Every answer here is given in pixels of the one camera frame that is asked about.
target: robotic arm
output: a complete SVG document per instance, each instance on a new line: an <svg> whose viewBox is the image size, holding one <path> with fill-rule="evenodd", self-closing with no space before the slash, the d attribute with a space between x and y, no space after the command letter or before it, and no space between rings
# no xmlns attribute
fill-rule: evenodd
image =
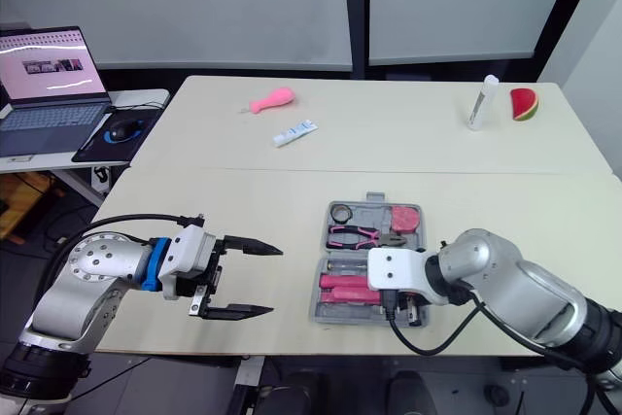
<svg viewBox="0 0 622 415"><path fill-rule="evenodd" d="M190 218L173 238L140 241L118 232L98 232L71 246L67 261L26 323L0 371L0 412L62 413L78 378L88 374L95 351L130 290L162 291L165 299L191 296L189 314L237 321L272 308L229 304L210 307L227 249L249 255L282 255L258 240L203 230Z"/></svg>
<svg viewBox="0 0 622 415"><path fill-rule="evenodd" d="M476 228L437 255L376 248L367 277L373 289L413 292L435 305L464 304L476 291L496 323L576 362L622 410L622 314L524 260L508 240Z"/></svg>
<svg viewBox="0 0 622 415"><path fill-rule="evenodd" d="M203 319L241 320L271 311L239 304L213 308L210 295L227 249L248 255L282 252L254 239L216 239L202 227L202 218L190 218L173 238L143 242L98 232L69 245L64 267L0 371L0 412L62 413L78 378L88 373L88 354L129 289L162 290L165 299L191 296L189 314ZM373 289L416 293L435 305L461 305L478 292L486 316L497 326L520 334L521 343L536 352L549 349L565 356L560 366L590 375L613 405L622 407L622 315L525 261L511 242L472 229L437 255L376 248L369 251L367 277Z"/></svg>

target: gray tool case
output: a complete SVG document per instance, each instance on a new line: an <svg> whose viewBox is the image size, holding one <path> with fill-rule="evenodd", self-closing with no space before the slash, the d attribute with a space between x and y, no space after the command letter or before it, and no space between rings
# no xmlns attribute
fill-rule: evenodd
<svg viewBox="0 0 622 415"><path fill-rule="evenodd" d="M380 230L381 234L393 233L392 207L404 206L413 208L419 213L419 225L413 233L403 233L406 244L401 248L409 250L421 250L426 248L426 236L424 231L424 217L421 207L416 204L386 203L384 193L369 192L365 202L332 201L326 214L326 225L322 237L322 245L327 251L325 257L320 259L320 264L315 276L313 293L311 296L310 314L311 319L318 323L339 325L377 325L388 326L385 320L384 310L380 305L364 303L325 303L321 301L322 292L329 292L320 288L322 274L365 276L368 250L339 250L329 248L328 229L338 225L330 215L334 205L344 204L352 211L352 218L345 225L358 225L372 227ZM341 243L357 243L364 240L355 233L333 233L330 240ZM401 328L424 327L428 324L428 306L416 305L414 297L401 295L401 305L396 314L396 323Z"/></svg>

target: pink-handled pliers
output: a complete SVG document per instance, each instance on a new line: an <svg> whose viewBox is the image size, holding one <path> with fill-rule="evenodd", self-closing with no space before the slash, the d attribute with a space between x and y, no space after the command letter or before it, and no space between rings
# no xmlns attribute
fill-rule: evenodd
<svg viewBox="0 0 622 415"><path fill-rule="evenodd" d="M375 247L399 247L406 243L406 239L401 235L393 233L380 233L377 228L359 227L358 225L331 225L328 228L328 235L332 233L356 233L367 237L368 240L358 243L341 243L334 240L327 241L327 248L338 250L369 250Z"/></svg>

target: laptop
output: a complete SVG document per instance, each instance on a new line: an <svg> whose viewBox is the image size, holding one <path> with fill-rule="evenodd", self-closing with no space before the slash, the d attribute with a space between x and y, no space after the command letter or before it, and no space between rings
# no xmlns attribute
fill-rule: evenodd
<svg viewBox="0 0 622 415"><path fill-rule="evenodd" d="M78 26L1 32L0 83L0 156L77 151L112 105Z"/></svg>

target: tool kit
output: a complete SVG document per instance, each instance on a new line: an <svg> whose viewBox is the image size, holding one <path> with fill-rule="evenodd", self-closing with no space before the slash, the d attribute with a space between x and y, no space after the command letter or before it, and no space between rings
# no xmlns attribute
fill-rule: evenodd
<svg viewBox="0 0 622 415"><path fill-rule="evenodd" d="M311 318L318 323L388 326L380 293L367 286L367 252L376 247L425 250L421 208L385 202L369 192L365 202L333 201L328 206L320 260L311 297ZM400 294L396 323L422 327L428 307L415 294Z"/></svg>

